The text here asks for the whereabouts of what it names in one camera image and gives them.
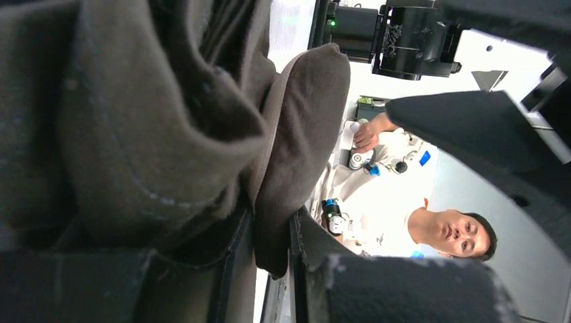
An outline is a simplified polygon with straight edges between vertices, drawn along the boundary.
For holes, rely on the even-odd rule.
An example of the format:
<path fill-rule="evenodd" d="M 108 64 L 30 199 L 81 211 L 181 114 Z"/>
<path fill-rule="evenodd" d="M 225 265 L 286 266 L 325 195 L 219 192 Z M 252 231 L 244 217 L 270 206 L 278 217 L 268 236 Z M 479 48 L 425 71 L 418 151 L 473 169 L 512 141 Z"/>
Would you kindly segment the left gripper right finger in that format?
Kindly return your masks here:
<path fill-rule="evenodd" d="M 518 322 L 492 270 L 474 260 L 358 256 L 306 209 L 290 218 L 294 322 Z"/>

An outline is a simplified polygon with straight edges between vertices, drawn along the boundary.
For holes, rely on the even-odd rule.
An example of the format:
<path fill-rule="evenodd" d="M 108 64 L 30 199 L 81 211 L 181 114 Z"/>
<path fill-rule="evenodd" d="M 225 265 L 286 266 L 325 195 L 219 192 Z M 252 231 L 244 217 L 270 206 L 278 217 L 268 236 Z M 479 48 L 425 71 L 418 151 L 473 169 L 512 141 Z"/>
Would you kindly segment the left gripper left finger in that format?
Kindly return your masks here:
<path fill-rule="evenodd" d="M 1 254 L 2 322 L 251 322 L 253 215 L 244 205 L 176 254 Z"/>

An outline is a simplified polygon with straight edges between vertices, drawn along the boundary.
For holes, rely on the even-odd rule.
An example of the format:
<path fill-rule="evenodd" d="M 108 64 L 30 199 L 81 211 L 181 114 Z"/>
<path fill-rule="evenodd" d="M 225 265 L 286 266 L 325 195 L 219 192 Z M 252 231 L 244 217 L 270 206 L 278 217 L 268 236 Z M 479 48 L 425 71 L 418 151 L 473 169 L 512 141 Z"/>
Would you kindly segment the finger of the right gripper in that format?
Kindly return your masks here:
<path fill-rule="evenodd" d="M 391 100 L 393 123 L 443 149 L 520 207 L 570 255 L 570 167 L 504 92 L 454 92 Z"/>

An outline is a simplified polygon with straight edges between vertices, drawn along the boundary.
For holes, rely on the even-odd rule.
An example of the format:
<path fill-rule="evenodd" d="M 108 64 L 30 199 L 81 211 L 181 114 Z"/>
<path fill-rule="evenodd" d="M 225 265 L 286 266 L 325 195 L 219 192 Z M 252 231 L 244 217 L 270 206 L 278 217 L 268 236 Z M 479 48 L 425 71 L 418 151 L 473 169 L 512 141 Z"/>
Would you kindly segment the olive underwear beige waistband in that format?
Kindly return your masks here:
<path fill-rule="evenodd" d="M 335 44 L 282 72 L 269 1 L 1 6 L 1 218 L 79 217 L 103 246 L 173 251 L 255 212 L 257 266 L 288 265 L 290 216 L 336 142 L 350 79 Z"/>

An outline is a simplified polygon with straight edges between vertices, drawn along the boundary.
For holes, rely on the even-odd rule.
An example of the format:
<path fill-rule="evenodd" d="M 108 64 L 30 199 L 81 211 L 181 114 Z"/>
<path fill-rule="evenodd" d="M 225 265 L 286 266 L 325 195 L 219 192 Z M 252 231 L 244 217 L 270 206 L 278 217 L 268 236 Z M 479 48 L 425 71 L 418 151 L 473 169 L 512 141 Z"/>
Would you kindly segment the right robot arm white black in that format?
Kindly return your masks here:
<path fill-rule="evenodd" d="M 570 254 L 570 162 L 527 118 L 536 112 L 570 146 L 569 1 L 387 1 L 379 10 L 317 1 L 309 47 L 337 44 L 377 75 L 417 81 L 469 69 L 531 66 L 522 54 L 457 52 L 469 30 L 543 49 L 551 62 L 522 100 L 504 92 L 403 98 L 393 120 L 464 163 L 511 198 Z"/>

